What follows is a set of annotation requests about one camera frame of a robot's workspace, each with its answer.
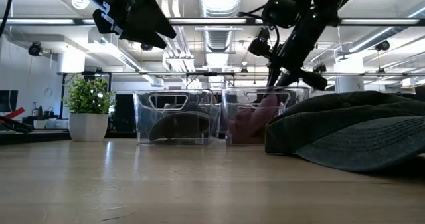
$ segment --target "cap brim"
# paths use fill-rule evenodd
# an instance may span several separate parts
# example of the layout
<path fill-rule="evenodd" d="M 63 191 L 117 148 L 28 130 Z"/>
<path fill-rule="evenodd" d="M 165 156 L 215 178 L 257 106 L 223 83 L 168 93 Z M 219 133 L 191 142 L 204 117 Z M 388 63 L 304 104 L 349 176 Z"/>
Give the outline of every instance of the cap brim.
<path fill-rule="evenodd" d="M 425 116 L 361 122 L 296 150 L 311 162 L 346 171 L 383 169 L 423 152 Z"/>
<path fill-rule="evenodd" d="M 177 120 L 180 124 L 175 125 L 174 120 Z M 168 135 L 198 134 L 208 130 L 209 120 L 210 116 L 208 114 L 197 111 L 170 114 L 162 117 L 153 125 L 148 138 L 150 141 L 154 141 L 160 138 L 168 138 Z"/>

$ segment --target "robotic arm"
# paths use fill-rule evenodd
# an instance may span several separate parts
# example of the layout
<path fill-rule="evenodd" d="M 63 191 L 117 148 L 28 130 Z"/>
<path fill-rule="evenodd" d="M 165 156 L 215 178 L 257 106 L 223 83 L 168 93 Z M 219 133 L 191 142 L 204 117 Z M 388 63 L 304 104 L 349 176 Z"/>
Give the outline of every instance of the robotic arm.
<path fill-rule="evenodd" d="M 97 6 L 94 22 L 100 33 L 115 33 L 120 39 L 141 42 L 164 49 L 157 34 L 174 38 L 176 33 L 156 0 L 90 0 Z"/>
<path fill-rule="evenodd" d="M 261 17 L 251 13 L 240 13 L 262 19 L 266 25 L 277 30 L 277 26 L 288 29 L 294 27 L 284 44 L 276 42 L 270 49 L 267 41 L 257 38 L 248 50 L 256 56 L 263 56 L 268 65 L 268 87 L 273 87 L 281 75 L 281 68 L 287 70 L 276 86 L 288 86 L 300 78 L 313 88 L 325 90 L 327 80 L 320 74 L 302 70 L 303 62 L 325 30 L 326 26 L 339 24 L 338 10 L 348 0 L 269 0 L 264 5 Z"/>

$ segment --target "transparent container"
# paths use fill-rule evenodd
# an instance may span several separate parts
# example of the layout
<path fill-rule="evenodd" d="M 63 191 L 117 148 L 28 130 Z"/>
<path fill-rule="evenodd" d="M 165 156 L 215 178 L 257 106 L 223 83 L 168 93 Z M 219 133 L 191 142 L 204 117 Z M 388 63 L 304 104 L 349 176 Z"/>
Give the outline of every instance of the transparent container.
<path fill-rule="evenodd" d="M 220 109 L 209 90 L 134 92 L 138 144 L 208 144 Z"/>
<path fill-rule="evenodd" d="M 222 91 L 226 144 L 264 145 L 266 124 L 309 98 L 309 88 L 227 88 Z"/>

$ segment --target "table surface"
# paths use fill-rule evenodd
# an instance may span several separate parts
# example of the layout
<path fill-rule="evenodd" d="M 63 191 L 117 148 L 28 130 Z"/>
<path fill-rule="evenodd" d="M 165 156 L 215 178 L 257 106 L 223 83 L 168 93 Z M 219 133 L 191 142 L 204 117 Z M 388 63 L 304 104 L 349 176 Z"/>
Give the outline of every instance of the table surface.
<path fill-rule="evenodd" d="M 135 140 L 0 146 L 0 220 L 19 223 L 425 223 L 425 158 L 349 173 L 261 147 Z"/>

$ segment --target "green leaves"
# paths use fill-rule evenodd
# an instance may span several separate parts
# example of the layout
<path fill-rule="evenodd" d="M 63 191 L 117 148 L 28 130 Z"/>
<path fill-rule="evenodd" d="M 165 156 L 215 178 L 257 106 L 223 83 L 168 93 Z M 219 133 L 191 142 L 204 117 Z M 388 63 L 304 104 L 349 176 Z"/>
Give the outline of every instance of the green leaves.
<path fill-rule="evenodd" d="M 106 92 L 107 87 L 103 78 L 84 80 L 77 76 L 65 85 L 69 97 L 62 101 L 76 114 L 107 114 L 109 107 L 116 103 L 113 100 L 115 93 Z"/>

